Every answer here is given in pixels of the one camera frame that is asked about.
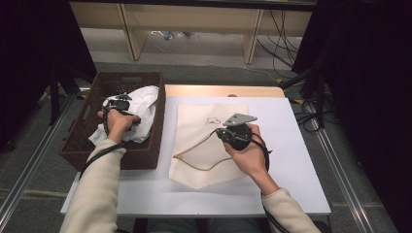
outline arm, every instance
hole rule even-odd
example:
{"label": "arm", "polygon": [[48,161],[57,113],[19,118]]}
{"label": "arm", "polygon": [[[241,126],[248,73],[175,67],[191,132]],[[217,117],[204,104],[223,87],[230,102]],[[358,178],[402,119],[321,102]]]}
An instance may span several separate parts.
{"label": "arm", "polygon": [[[248,124],[252,133],[260,135],[257,125]],[[256,135],[253,139],[264,142]],[[291,198],[284,188],[279,187],[264,167],[263,151],[250,143],[244,150],[235,150],[224,143],[225,150],[233,158],[239,169],[249,175],[262,193],[264,208],[289,232],[320,232],[308,215],[303,213],[299,204]]]}
{"label": "arm", "polygon": [[[123,116],[116,110],[108,115],[108,139],[97,145],[88,159],[121,142],[125,130],[137,116]],[[115,232],[120,160],[125,149],[117,149],[95,160],[85,170],[73,195],[60,232]]]}

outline beige sleeve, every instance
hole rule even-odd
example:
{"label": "beige sleeve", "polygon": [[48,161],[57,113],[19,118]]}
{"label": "beige sleeve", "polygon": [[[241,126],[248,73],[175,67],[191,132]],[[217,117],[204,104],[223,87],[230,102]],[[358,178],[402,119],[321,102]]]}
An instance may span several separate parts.
{"label": "beige sleeve", "polygon": [[[107,139],[88,159],[115,144]],[[113,150],[91,163],[73,195],[60,232],[115,232],[120,160],[125,149]]]}
{"label": "beige sleeve", "polygon": [[263,196],[262,202],[264,208],[289,232],[320,232],[286,189]]}

